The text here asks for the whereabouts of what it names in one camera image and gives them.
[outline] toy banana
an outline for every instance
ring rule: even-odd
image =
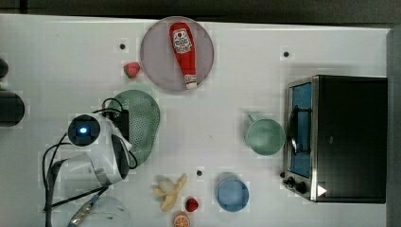
[[[188,175],[183,176],[178,180],[177,184],[174,184],[171,180],[166,179],[165,181],[159,182],[159,186],[155,187],[153,191],[158,196],[163,196],[162,211],[169,211],[175,204],[178,193],[183,188],[183,185],[188,180]]]

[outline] orange slice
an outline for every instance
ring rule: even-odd
[[[189,224],[189,217],[184,212],[180,212],[174,217],[174,227],[189,227]]]

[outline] small red fruit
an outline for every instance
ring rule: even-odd
[[[124,65],[124,73],[128,78],[135,78],[138,74],[139,70],[141,70],[141,66],[138,62],[131,62]]]
[[[188,212],[194,212],[195,210],[198,209],[200,205],[198,204],[197,200],[195,200],[194,198],[190,198],[189,200],[186,201],[185,204],[185,209]]]

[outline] black cable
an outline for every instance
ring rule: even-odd
[[[91,191],[89,191],[89,192],[85,192],[85,193],[80,194],[80,195],[77,195],[77,196],[75,196],[75,197],[68,198],[67,200],[58,201],[58,202],[56,202],[56,203],[54,203],[54,204],[51,204],[51,207],[47,207],[47,208],[44,208],[44,209],[49,209],[49,208],[52,209],[52,208],[54,208],[54,207],[63,205],[63,204],[65,204],[65,203],[69,202],[69,201],[74,201],[74,200],[77,200],[77,199],[79,199],[79,198],[89,196],[89,195],[91,195],[92,193],[95,193],[95,192],[98,192],[97,195],[100,196],[100,195],[103,194],[103,192],[105,192],[108,188],[109,188],[109,186],[99,187],[99,188],[97,188],[97,189],[91,190]]]
[[[104,99],[103,103],[101,104],[103,109],[106,108],[105,103],[106,103],[107,101],[109,101],[109,100],[117,102],[118,105],[119,105],[120,108],[121,108],[121,111],[124,110],[123,104],[121,104],[121,102],[118,101],[118,99],[115,99],[115,98],[113,98],[113,97],[109,97],[109,98]]]
[[[92,114],[96,114],[96,113],[99,113],[99,112],[107,112],[107,111],[114,111],[114,112],[118,112],[119,114],[121,114],[121,111],[119,111],[119,110],[117,110],[115,108],[100,109],[100,110],[97,110],[97,111],[93,111]]]
[[[130,169],[135,169],[135,168],[137,168],[137,167],[138,167],[138,160],[135,158],[135,156],[133,155],[132,152],[128,151],[128,153],[132,156],[133,160],[135,160],[135,166],[134,166],[134,167],[131,167],[131,166],[130,166]]]
[[[45,176],[45,173],[44,173],[44,162],[45,162],[45,158],[46,158],[47,153],[48,153],[51,149],[53,149],[53,148],[55,148],[55,147],[59,147],[59,146],[61,146],[61,145],[70,145],[70,143],[60,143],[60,144],[53,145],[52,147],[48,148],[48,149],[46,150],[46,152],[44,153],[44,157],[43,157],[43,159],[42,159],[42,177],[43,177],[43,180],[44,180],[44,188],[45,188],[46,190],[48,190],[48,185],[47,185],[47,179],[46,179],[46,176]]]
[[[54,161],[54,158],[56,157],[57,150],[59,149],[59,146],[60,146],[62,140],[65,138],[65,136],[67,136],[67,132],[61,137],[61,139],[60,139],[58,145],[57,145],[56,148],[54,149],[53,156],[52,156],[51,159],[50,159],[49,168],[53,166],[53,161]]]

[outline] toaster oven knob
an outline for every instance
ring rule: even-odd
[[[283,180],[283,183],[292,188],[295,185],[295,180],[292,177],[288,177],[286,180]]]
[[[306,192],[306,184],[304,182],[296,183],[295,190],[301,194],[304,194]]]

